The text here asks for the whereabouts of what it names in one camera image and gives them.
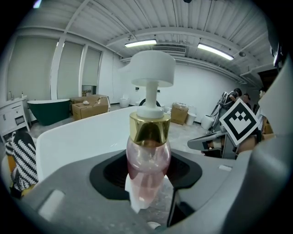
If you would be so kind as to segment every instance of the ceiling light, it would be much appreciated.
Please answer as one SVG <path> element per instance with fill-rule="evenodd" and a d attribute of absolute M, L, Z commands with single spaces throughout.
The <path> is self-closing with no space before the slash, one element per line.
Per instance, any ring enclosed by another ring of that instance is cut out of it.
<path fill-rule="evenodd" d="M 157 41 L 155 39 L 149 39 L 144 41 L 138 41 L 138 42 L 130 42 L 125 44 L 126 47 L 133 47 L 133 46 L 143 46 L 143 45 L 154 45 L 157 44 Z"/>
<path fill-rule="evenodd" d="M 207 46 L 205 44 L 199 43 L 197 47 L 199 49 L 204 49 L 204 50 L 210 51 L 212 53 L 216 53 L 217 55 L 220 55 L 220 56 L 222 56 L 222 57 L 224 57 L 224 58 L 226 58 L 228 60 L 233 60 L 234 59 L 231 55 L 229 55 L 229 54 L 227 54 L 227 53 L 225 53 L 225 52 L 223 52 L 221 50 L 218 50 L 218 49 L 216 49 L 214 47 Z"/>
<path fill-rule="evenodd" d="M 35 4 L 33 5 L 33 8 L 39 8 L 40 5 L 41 5 L 41 1 L 42 1 L 42 0 L 37 0 L 37 1 L 35 2 Z"/>

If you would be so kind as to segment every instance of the green bathtub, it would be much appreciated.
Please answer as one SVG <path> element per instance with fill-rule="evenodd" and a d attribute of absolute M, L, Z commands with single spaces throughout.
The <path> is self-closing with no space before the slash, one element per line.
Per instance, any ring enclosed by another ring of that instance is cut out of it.
<path fill-rule="evenodd" d="M 69 99 L 28 101 L 27 103 L 42 125 L 51 125 L 69 117 Z"/>

